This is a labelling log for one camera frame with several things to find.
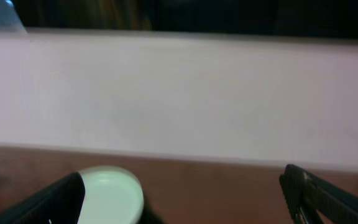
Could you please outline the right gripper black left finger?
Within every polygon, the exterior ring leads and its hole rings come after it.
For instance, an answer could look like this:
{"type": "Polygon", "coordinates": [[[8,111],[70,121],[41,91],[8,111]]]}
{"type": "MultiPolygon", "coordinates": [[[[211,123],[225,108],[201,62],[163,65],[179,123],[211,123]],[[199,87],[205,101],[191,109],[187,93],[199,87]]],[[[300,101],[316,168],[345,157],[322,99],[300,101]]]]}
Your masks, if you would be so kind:
{"type": "Polygon", "coordinates": [[[0,224],[77,224],[85,197],[73,172],[0,213],[0,224]]]}

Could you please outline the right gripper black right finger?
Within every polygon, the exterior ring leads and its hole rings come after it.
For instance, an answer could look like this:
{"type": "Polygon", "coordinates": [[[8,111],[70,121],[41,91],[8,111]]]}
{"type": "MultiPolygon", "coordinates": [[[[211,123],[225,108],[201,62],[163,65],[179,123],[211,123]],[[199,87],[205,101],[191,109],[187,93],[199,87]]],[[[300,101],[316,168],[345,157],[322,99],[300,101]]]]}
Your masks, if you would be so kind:
{"type": "Polygon", "coordinates": [[[358,224],[358,198],[293,164],[279,177],[295,224],[322,223],[322,213],[333,223],[358,224]]]}

